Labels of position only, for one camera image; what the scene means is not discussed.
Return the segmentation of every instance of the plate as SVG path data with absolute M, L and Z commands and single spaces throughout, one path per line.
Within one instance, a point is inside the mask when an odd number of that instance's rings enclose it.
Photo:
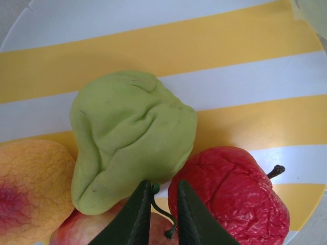
M 265 172 L 286 167 L 272 180 L 291 214 L 285 244 L 323 195 L 327 58 L 289 1 L 32 1 L 1 52 L 1 144 L 50 139 L 76 157 L 68 115 L 77 91 L 141 70 L 198 111 L 192 155 L 235 145 Z M 157 197 L 166 209 L 167 186 Z

